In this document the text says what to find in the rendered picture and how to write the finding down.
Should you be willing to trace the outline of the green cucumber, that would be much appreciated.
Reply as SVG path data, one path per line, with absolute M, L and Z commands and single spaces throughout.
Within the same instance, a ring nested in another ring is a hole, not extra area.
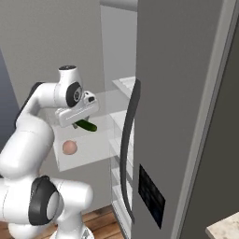
M 76 122 L 76 125 L 86 131 L 89 132 L 96 132 L 97 131 L 97 126 L 95 124 L 92 124 L 88 122 L 87 120 L 81 119 Z

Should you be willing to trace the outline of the grey fridge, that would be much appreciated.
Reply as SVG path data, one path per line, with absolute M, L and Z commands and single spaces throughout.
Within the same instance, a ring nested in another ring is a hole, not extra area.
M 100 0 L 112 206 L 123 239 L 132 239 L 132 220 L 121 194 L 120 144 L 135 83 L 136 7 L 137 0 Z

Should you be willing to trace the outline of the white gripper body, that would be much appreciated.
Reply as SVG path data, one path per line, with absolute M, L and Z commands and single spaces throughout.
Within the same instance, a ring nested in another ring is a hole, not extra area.
M 84 120 L 90 115 L 96 113 L 99 110 L 98 101 L 95 100 L 84 105 L 81 108 L 66 108 L 59 109 L 55 112 L 56 120 L 58 120 L 61 127 L 67 127 L 76 123 L 79 120 Z

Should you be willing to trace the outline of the grey fridge door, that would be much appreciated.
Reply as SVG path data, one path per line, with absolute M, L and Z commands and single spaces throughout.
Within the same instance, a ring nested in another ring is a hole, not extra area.
M 239 0 L 139 0 L 132 239 L 179 239 Z

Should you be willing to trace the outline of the clear fridge drawer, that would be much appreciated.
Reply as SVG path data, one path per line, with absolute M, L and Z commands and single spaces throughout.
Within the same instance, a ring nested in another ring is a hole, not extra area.
M 62 128 L 55 118 L 55 109 L 46 110 L 55 133 L 53 150 L 60 172 L 120 155 L 130 96 L 121 90 L 97 93 L 100 109 L 90 116 L 87 129 L 73 125 Z M 63 143 L 67 140 L 77 144 L 77 152 L 73 155 L 63 154 Z

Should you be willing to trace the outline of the pink onion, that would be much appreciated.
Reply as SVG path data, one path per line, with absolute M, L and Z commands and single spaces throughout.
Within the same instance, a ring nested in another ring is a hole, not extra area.
M 65 155 L 73 155 L 77 152 L 77 143 L 72 140 L 67 140 L 63 143 L 63 153 Z

